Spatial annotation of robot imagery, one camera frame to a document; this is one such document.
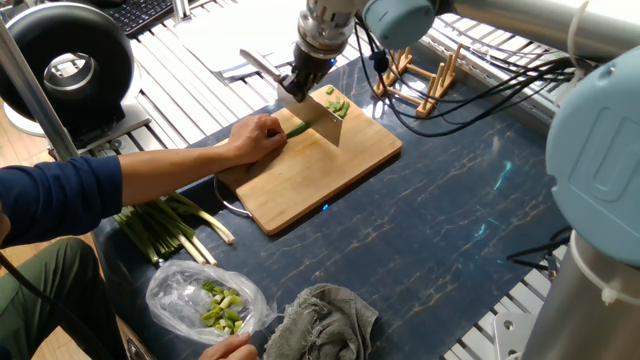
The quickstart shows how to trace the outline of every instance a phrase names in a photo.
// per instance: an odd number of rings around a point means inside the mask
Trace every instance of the person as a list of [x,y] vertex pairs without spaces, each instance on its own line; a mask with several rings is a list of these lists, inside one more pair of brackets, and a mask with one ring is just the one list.
[[[220,146],[2,168],[0,248],[87,233],[123,206],[145,203],[212,173],[255,162],[285,143],[278,120],[257,115],[238,122],[229,141]],[[127,359],[98,260],[89,245],[77,238],[59,240],[18,270],[70,310],[112,359]],[[30,359],[57,326],[89,357],[97,357],[96,350],[83,343],[60,314],[10,274],[0,277],[0,360]],[[258,353],[248,342],[248,334],[231,336],[207,349],[201,360],[255,360]]]

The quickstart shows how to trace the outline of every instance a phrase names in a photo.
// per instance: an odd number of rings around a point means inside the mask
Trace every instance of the wooden stand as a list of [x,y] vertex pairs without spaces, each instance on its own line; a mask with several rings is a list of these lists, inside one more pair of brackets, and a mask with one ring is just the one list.
[[[449,54],[445,63],[440,63],[440,66],[438,66],[438,72],[436,74],[432,74],[411,63],[413,61],[411,48],[407,47],[405,50],[399,50],[397,52],[392,51],[391,56],[393,58],[389,59],[389,70],[387,70],[387,72],[382,77],[382,79],[384,80],[384,84],[386,85],[386,90],[390,94],[401,97],[409,102],[418,105],[418,108],[416,109],[416,116],[427,117],[431,110],[433,110],[433,108],[436,106],[437,101],[429,98],[421,100],[410,95],[402,94],[398,90],[394,89],[393,85],[395,85],[396,81],[398,81],[396,74],[398,74],[398,76],[402,76],[407,71],[411,71],[417,75],[428,78],[429,86],[427,88],[427,95],[441,98],[447,92],[449,86],[451,86],[454,78],[456,77],[454,69],[456,67],[456,63],[458,62],[460,49],[462,49],[462,43],[458,44],[458,48],[453,54]],[[382,86],[382,84],[380,83],[380,79],[378,79],[378,82],[373,89],[379,96],[385,95],[385,86]]]

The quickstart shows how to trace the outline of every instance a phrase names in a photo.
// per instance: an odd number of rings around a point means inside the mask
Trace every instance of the green pants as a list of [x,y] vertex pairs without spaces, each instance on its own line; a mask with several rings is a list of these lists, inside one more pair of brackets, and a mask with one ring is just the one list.
[[[107,299],[98,260],[84,241],[59,240],[18,267],[18,270],[54,300],[71,311],[111,353],[127,359],[116,316]],[[22,287],[11,275],[0,277],[0,342],[14,360],[31,359],[38,346],[61,326],[91,358],[72,328],[42,300]]]

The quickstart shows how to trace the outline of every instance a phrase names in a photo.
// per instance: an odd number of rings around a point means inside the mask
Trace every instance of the plastic bag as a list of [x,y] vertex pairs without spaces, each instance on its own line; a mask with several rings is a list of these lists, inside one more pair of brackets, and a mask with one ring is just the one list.
[[202,288],[204,281],[215,286],[234,288],[242,298],[237,311],[243,320],[240,332],[262,330],[276,317],[262,291],[244,275],[212,265],[192,261],[168,261],[156,272],[147,289],[146,300],[151,317],[163,327],[189,339],[216,344],[227,337],[222,331],[208,327],[200,314],[209,312],[213,296]]

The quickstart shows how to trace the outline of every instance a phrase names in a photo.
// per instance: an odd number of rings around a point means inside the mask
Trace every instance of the dark blue countertop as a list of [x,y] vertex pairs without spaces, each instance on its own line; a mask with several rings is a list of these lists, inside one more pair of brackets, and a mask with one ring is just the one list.
[[[417,65],[437,69],[422,55]],[[193,226],[199,225],[198,237],[219,266],[246,275],[267,301],[277,302],[279,312],[308,286],[344,286],[380,312],[371,359],[438,358],[528,271],[505,263],[505,256],[547,241],[566,225],[551,196],[544,137],[505,113],[451,136],[418,137],[388,108],[374,104],[359,60],[324,83],[375,114],[403,142],[401,155],[332,198],[326,210],[311,211],[277,236],[226,210],[216,217],[235,235],[231,247],[197,220]],[[449,96],[477,93],[459,82]],[[447,119],[463,121],[490,105],[477,101]],[[438,119],[418,126],[450,127]],[[228,133],[223,129],[194,146],[214,145]],[[213,214],[222,210],[211,178],[183,193]],[[205,345],[173,335],[150,318],[144,295],[154,267],[112,219],[102,222],[95,238],[119,316],[159,360],[197,359]],[[175,258],[189,256],[183,251]],[[264,333],[252,339],[261,353],[266,341]]]

